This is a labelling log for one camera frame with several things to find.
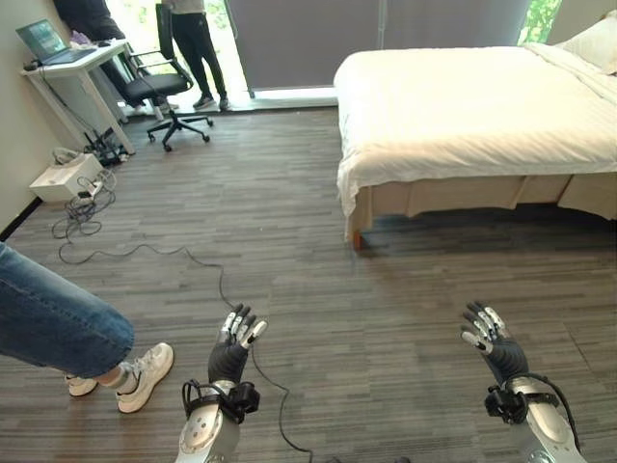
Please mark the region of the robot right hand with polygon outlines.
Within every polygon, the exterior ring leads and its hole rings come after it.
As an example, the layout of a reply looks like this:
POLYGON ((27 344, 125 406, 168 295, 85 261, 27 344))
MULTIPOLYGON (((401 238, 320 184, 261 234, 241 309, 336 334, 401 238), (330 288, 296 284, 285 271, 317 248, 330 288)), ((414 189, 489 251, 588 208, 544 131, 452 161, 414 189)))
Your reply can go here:
POLYGON ((467 303, 460 337, 483 357, 498 385, 529 373, 523 349, 508 331, 504 320, 492 307, 472 301, 467 303))

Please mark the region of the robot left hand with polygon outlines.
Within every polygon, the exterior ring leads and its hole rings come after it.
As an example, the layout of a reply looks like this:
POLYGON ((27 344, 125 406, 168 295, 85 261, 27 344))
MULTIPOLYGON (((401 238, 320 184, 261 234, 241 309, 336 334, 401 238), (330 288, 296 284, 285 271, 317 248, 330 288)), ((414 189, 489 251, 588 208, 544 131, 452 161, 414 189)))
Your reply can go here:
POLYGON ((248 305, 237 305, 226 317, 208 358, 207 375, 211 383, 239 384, 249 351, 268 328, 248 305))

